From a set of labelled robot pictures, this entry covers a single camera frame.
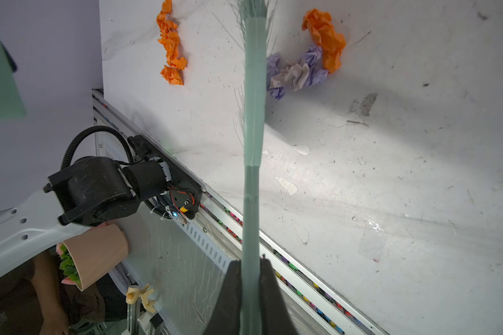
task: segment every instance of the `purple crumpled paper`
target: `purple crumpled paper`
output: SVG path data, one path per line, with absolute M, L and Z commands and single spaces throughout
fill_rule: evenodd
M 322 68 L 322 48 L 313 44 L 300 58 L 309 66 L 309 77 L 307 77 L 306 86 L 321 84 L 328 76 L 328 70 Z
M 279 53 L 270 55 L 267 58 L 267 92 L 276 100 L 281 100 L 285 95 L 284 87 L 270 88 L 270 79 L 279 74 Z

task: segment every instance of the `black cable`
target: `black cable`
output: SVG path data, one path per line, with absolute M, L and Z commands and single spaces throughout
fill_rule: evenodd
M 77 150 L 78 145 L 89 135 L 99 132 L 99 131 L 106 131 L 117 137 L 119 142 L 121 142 L 121 145 L 125 149 L 125 153 L 127 154 L 127 159 L 129 160 L 129 163 L 133 163 L 132 159 L 132 154 L 130 153 L 129 149 L 129 144 L 127 144 L 127 141 L 121 136 L 121 133 L 114 128 L 105 126 L 105 125 L 96 125 L 93 127 L 89 127 L 88 129 L 82 131 L 80 134 L 78 134 L 73 141 L 71 141 L 71 144 L 69 144 L 69 147 L 67 148 L 67 151 L 65 151 L 65 155 L 63 156 L 63 160 L 61 161 L 61 168 L 60 170 L 63 170 L 71 165 L 71 161 L 73 160 L 74 152 Z
M 114 160 L 115 163 L 118 163 L 119 165 L 134 165 L 135 163 L 127 163 L 127 162 L 123 162 L 123 161 L 120 161 L 120 160 Z
M 160 215 L 162 218 L 165 218 L 165 219 L 169 219 L 171 220 L 172 217 L 168 214 L 167 211 L 161 211 L 160 209 L 156 208 L 150 201 L 149 199 L 146 199 L 144 201 L 145 205 L 151 210 L 153 211 L 153 213 L 157 214 L 157 215 Z

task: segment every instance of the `person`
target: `person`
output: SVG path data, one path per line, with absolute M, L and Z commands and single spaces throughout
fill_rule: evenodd
M 0 277 L 0 335 L 73 335 L 78 322 L 127 317 L 125 296 L 105 275 L 80 291 L 60 284 L 59 257 L 43 251 Z

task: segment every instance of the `flower pot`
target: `flower pot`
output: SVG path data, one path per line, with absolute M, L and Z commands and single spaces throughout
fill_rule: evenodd
M 125 234 L 115 224 L 90 229 L 63 241 L 73 258 L 80 276 L 79 290 L 83 291 L 108 273 L 129 253 Z

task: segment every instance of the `wall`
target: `wall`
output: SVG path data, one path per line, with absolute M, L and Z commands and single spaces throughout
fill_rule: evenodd
M 0 121 L 0 210 L 42 187 L 74 136 L 93 125 L 100 36 L 98 1 L 0 0 L 0 41 L 18 65 L 14 78 L 27 110 Z M 91 136 L 75 159 L 94 152 Z

